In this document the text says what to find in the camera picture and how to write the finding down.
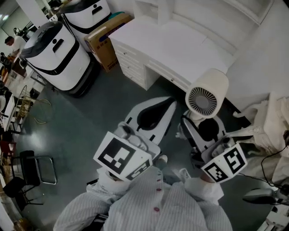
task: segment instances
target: white cloth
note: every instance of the white cloth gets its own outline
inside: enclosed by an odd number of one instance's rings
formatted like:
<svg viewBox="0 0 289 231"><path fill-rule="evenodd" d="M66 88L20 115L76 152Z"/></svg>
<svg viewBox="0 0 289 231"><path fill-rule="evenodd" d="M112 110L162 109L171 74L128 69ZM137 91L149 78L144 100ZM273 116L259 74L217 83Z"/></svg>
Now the white cloth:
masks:
<svg viewBox="0 0 289 231"><path fill-rule="evenodd" d="M223 195L218 184L199 178L175 183L162 205L165 184L158 168L150 167L131 184L114 181L104 169L98 172L98 183L66 206L54 231L82 230L107 212L105 231L232 230L223 209L214 204Z"/></svg>
<svg viewBox="0 0 289 231"><path fill-rule="evenodd" d="M25 44L26 44L26 41L24 40L24 38L22 38L21 36L15 36L14 42L12 44L13 52L16 50L19 50L19 52L21 52Z"/></svg>

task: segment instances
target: black handle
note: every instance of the black handle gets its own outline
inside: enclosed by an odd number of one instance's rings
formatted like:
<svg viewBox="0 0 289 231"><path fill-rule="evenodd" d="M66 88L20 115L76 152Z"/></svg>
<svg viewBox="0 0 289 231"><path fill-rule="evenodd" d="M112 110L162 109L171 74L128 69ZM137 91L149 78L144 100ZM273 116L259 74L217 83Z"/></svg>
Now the black handle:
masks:
<svg viewBox="0 0 289 231"><path fill-rule="evenodd" d="M103 9L102 6L98 6L97 8L95 8L93 11L92 11L92 15L95 15L98 11L101 11Z"/></svg>
<svg viewBox="0 0 289 231"><path fill-rule="evenodd" d="M58 40L58 42L54 45L54 47L52 49L54 53L58 50L58 48L62 45L63 42L64 42L64 40L62 38L60 40Z"/></svg>

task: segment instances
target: ceiling light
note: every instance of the ceiling light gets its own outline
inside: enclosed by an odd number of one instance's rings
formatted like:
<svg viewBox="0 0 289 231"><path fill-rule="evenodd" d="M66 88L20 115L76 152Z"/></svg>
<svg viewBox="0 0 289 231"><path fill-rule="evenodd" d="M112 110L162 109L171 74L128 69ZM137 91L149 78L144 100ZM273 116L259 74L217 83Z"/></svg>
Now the ceiling light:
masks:
<svg viewBox="0 0 289 231"><path fill-rule="evenodd" d="M2 20L5 21L8 17L9 17L9 15L5 15Z"/></svg>

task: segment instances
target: cable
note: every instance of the cable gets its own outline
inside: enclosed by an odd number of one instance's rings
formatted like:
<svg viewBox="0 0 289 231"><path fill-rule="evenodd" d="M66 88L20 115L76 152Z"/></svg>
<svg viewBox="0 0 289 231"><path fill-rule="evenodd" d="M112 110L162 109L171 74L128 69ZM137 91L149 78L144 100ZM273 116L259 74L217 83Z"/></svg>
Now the cable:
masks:
<svg viewBox="0 0 289 231"><path fill-rule="evenodd" d="M250 177L250 178L255 179L255 180L261 180L261 181L267 183L267 181L262 180L262 179L259 179L259 178L256 178L256 177L253 177L253 176L247 176L247 175L245 175L245 174L243 174L243 173L239 173L239 174L240 174L240 175L243 175L243 176L246 176L246 177Z"/></svg>
<svg viewBox="0 0 289 231"><path fill-rule="evenodd" d="M285 148L287 148L287 145L286 145L281 151L278 151L278 152L276 152L276 153L274 153L274 154L272 154L272 155L266 156L266 157L261 161L261 167L262 167L262 171L263 171L264 178L265 178L265 180L266 180L266 183L267 183L268 185L270 185L271 187L277 187L277 188L279 188L280 185L275 185L275 184L270 184L270 183L269 183L269 181L268 181L268 179L267 179L267 177L266 177L266 175L265 175L265 171L264 171L264 167L263 167L263 162L264 162L264 160L266 160L267 158L272 157L272 156L275 156L275 155L279 154L280 152L284 151Z"/></svg>

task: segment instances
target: white fan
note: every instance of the white fan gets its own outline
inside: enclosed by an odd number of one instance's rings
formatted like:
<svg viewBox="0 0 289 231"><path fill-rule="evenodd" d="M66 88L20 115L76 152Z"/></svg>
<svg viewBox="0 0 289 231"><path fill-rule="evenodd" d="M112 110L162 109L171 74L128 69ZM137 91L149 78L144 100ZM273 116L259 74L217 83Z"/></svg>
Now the white fan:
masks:
<svg viewBox="0 0 289 231"><path fill-rule="evenodd" d="M213 118L222 106L228 87L229 80L223 72L209 69L203 73L186 93L190 119L198 123Z"/></svg>

